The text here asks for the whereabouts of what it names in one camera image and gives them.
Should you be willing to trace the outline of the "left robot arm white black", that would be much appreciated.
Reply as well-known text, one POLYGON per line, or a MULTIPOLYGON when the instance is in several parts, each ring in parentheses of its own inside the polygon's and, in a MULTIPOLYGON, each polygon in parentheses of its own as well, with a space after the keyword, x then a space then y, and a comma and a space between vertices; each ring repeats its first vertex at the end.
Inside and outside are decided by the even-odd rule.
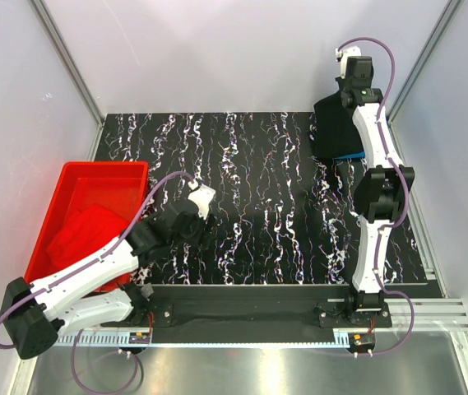
POLYGON ((211 224, 216 191, 191 182, 190 192, 141 221, 134 221, 105 246, 52 275, 7 284, 0 327, 23 360, 46 352, 69 333, 102 323, 137 326, 148 315, 150 295, 132 283, 96 295, 102 285, 166 258, 181 244, 200 244, 211 224))

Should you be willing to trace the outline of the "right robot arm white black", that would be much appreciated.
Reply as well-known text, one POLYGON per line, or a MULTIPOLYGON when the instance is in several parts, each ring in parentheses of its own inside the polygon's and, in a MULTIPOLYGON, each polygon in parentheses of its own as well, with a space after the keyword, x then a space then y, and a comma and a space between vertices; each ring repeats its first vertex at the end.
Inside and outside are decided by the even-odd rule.
POLYGON ((415 171, 404 165, 389 133, 386 94, 372 86, 373 60, 354 42, 338 48, 336 60, 341 65, 337 79, 341 102, 359 134, 367 165, 354 191, 359 252, 342 314, 351 325, 368 326, 385 313, 383 271, 388 242, 392 229, 407 215, 415 171))

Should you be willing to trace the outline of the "black t shirt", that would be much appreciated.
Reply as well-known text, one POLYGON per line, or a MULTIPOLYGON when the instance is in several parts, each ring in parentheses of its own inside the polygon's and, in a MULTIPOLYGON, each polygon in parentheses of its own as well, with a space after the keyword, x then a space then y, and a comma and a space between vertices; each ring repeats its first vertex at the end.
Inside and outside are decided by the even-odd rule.
POLYGON ((313 154, 318 159, 335 159, 331 156, 333 133, 344 118, 351 118, 341 103, 341 94, 329 95, 313 106, 316 117, 316 131, 313 140, 313 154))

